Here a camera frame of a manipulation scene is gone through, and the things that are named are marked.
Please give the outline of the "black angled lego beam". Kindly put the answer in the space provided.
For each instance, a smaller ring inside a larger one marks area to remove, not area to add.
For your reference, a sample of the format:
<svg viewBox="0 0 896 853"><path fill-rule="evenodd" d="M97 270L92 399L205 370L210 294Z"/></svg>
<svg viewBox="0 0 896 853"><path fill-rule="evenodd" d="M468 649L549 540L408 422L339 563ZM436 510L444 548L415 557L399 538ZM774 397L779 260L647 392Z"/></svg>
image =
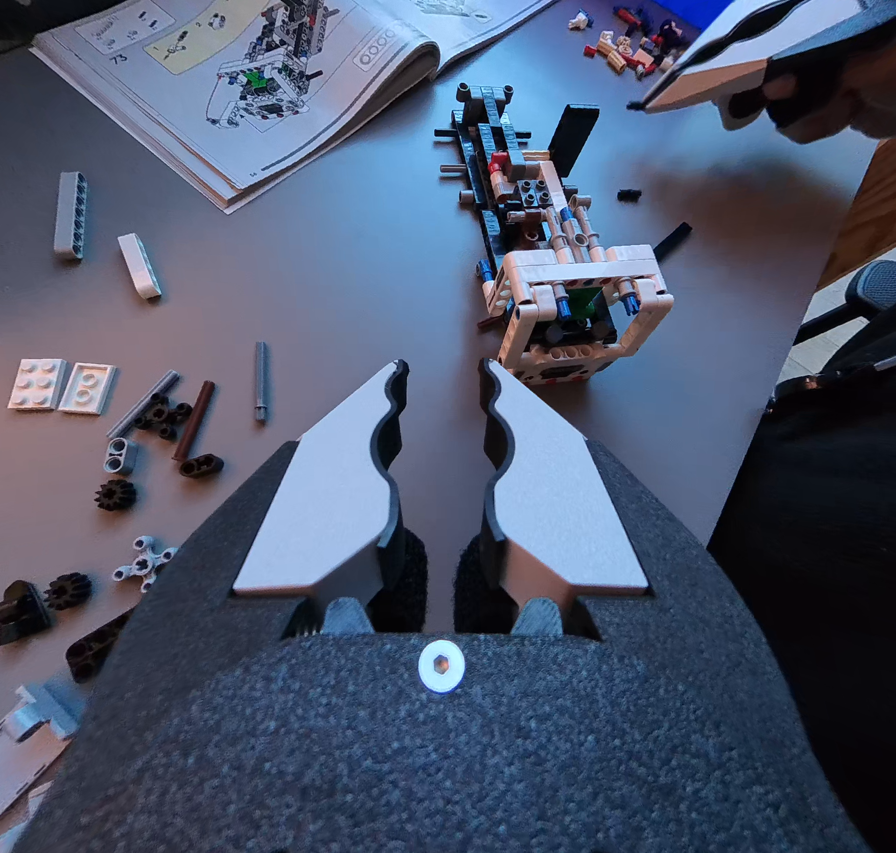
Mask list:
<svg viewBox="0 0 896 853"><path fill-rule="evenodd" d="M135 609L134 606L119 614L82 636L66 650L65 662L75 683L84 684L95 678Z"/></svg>

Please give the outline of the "black lego block piece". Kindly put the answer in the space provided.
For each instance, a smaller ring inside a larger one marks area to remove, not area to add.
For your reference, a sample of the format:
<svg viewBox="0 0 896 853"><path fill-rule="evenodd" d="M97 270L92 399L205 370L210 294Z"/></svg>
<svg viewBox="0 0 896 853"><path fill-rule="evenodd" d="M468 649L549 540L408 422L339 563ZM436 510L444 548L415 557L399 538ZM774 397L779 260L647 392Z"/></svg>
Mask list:
<svg viewBox="0 0 896 853"><path fill-rule="evenodd" d="M6 588L1 601L2 646L40 633L51 626L49 610L35 585L17 579Z"/></svg>

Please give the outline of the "black lego cross connector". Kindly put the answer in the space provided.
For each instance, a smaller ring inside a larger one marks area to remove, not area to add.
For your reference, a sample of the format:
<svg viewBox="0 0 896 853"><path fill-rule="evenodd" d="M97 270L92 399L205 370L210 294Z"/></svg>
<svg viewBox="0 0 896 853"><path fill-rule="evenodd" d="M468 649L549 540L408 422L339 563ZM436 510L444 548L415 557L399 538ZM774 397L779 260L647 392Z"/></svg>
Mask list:
<svg viewBox="0 0 896 853"><path fill-rule="evenodd" d="M188 402L171 403L166 394L156 392L134 420L133 429L157 432L160 438L173 443L177 439L177 427L186 422L192 412L193 406Z"/></svg>

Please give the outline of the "light grey holed lego beam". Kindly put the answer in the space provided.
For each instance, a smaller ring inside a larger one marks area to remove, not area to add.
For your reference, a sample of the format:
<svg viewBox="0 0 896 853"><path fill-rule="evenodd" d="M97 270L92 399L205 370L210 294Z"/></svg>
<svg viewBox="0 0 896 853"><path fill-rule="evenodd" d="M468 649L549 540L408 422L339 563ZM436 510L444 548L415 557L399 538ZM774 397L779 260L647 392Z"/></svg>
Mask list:
<svg viewBox="0 0 896 853"><path fill-rule="evenodd" d="M61 173L56 205L54 253L66 260L84 257L88 186L80 172Z"/></svg>

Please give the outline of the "lego truck model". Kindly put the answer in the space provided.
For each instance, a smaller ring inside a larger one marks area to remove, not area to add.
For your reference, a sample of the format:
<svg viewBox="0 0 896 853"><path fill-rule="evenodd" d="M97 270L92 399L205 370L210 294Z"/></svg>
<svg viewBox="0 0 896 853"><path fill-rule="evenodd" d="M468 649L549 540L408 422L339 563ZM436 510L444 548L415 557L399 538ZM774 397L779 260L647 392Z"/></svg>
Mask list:
<svg viewBox="0 0 896 853"><path fill-rule="evenodd" d="M584 382L633 356L669 313L669 294L646 244L605 249L590 197L566 184L598 118L568 105L546 150L523 148L507 108L512 87L458 85L451 125L459 201L475 210L486 256L476 267L488 318L504 330L497 361L528 386Z"/></svg>

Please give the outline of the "white lego beam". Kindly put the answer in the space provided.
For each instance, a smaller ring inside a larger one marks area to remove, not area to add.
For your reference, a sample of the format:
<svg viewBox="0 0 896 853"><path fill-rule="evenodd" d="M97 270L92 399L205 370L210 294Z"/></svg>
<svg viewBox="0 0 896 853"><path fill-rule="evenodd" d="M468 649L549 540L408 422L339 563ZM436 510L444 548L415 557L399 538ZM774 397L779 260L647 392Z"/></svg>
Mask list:
<svg viewBox="0 0 896 853"><path fill-rule="evenodd" d="M159 281L139 236L136 233L120 235L118 244L138 295L144 300L161 297Z"/></svg>

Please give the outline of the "person's black clothing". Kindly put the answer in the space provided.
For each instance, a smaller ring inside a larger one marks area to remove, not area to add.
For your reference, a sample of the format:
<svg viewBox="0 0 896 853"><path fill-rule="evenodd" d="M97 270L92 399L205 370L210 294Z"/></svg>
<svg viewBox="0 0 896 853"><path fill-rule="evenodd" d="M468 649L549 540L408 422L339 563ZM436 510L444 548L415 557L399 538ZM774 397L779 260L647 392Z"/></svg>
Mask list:
<svg viewBox="0 0 896 853"><path fill-rule="evenodd" d="M709 545L876 851L895 842L894 406L889 368L773 407Z"/></svg>

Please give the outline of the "pile of small lego pieces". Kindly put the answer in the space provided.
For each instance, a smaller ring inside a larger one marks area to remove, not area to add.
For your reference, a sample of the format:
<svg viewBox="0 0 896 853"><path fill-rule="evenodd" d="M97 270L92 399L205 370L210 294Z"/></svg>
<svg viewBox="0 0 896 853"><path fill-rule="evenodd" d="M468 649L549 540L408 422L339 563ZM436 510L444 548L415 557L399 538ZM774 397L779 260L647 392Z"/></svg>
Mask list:
<svg viewBox="0 0 896 853"><path fill-rule="evenodd" d="M665 72L690 44L676 20L667 18L655 25L643 6L634 9L617 6L613 14L625 24L624 33L602 31L596 44L584 46L583 55L589 59L600 56L616 74L631 69L641 80L656 72Z"/></svg>

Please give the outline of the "black office chair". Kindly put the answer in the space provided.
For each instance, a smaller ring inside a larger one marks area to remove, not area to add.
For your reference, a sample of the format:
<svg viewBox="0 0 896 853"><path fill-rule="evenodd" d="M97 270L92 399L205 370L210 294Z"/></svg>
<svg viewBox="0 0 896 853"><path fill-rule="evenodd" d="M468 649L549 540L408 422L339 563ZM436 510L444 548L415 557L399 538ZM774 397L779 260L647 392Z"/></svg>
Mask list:
<svg viewBox="0 0 896 853"><path fill-rule="evenodd" d="M844 303L803 323L794 338L799 345L859 318L872 321L895 304L895 261L872 261L849 281Z"/></svg>

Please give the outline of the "white lego panel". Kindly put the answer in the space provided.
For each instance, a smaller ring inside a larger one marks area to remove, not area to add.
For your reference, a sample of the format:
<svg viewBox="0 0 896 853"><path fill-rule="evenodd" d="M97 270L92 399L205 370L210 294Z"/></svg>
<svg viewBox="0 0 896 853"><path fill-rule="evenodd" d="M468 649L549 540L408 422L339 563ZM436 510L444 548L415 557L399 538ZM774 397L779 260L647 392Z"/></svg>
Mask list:
<svg viewBox="0 0 896 853"><path fill-rule="evenodd" d="M69 738L57 738L50 725L41 726L19 743L1 731L1 814L39 780L70 743Z"/></svg>

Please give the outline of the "light grey lego rotor connector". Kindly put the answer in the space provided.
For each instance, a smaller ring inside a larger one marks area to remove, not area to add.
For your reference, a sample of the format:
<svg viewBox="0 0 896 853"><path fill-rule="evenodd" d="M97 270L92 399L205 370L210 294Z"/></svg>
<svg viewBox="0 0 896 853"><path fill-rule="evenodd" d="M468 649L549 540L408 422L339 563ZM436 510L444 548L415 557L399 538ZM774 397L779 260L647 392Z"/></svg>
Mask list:
<svg viewBox="0 0 896 853"><path fill-rule="evenodd" d="M168 564L178 552L177 546L170 546L162 551L156 549L154 536L143 535L133 542L136 553L130 564L124 564L114 570L111 577L115 581L127 578L140 579L140 592L145 594L158 578L159 571Z"/></svg>

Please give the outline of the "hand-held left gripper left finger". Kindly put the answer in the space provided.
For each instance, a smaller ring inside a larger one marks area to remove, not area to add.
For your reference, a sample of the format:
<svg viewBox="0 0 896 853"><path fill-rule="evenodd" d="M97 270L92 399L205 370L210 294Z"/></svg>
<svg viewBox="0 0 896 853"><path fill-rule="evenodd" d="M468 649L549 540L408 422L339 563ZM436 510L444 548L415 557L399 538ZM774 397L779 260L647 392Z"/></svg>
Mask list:
<svg viewBox="0 0 896 853"><path fill-rule="evenodd" d="M409 367L388 363L297 441L232 586L237 598L338 598L381 631L409 631L409 554L388 467Z"/></svg>

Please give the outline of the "person's right hand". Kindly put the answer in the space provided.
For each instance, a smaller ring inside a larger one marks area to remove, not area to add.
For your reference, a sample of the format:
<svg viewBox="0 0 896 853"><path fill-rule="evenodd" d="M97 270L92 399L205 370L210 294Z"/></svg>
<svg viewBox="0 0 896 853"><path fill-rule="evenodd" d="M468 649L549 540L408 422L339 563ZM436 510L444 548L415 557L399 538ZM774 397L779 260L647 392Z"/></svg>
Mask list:
<svg viewBox="0 0 896 853"><path fill-rule="evenodd" d="M895 44L854 55L843 69L831 101L777 130L798 144L830 138L850 128L873 140L895 136Z"/></svg>

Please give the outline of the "long grey lego axle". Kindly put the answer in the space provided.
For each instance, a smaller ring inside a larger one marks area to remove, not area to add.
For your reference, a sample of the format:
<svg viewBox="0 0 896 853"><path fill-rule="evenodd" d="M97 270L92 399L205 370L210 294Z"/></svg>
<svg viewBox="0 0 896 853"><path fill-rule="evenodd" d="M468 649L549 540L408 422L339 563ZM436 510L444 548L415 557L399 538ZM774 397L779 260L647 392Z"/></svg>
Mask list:
<svg viewBox="0 0 896 853"><path fill-rule="evenodd" d="M136 420L141 417L151 403L158 400L158 397L170 390L181 378L179 372L168 370L151 388L132 406L125 415L117 421L107 432L106 438L109 440L125 436L134 426Z"/></svg>

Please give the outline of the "dark brown lego axle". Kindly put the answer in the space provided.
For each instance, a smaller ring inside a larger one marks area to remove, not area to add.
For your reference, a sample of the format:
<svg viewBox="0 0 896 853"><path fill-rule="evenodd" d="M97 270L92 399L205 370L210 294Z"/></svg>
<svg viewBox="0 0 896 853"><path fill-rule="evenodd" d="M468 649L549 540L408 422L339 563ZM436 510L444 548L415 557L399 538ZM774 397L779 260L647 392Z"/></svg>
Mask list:
<svg viewBox="0 0 896 853"><path fill-rule="evenodd" d="M185 423L181 438L172 455L173 460L181 462L190 457L191 449L193 448L196 436L203 424L215 389L216 384L213 381L207 380L203 382L196 398L196 402L193 405L192 412Z"/></svg>

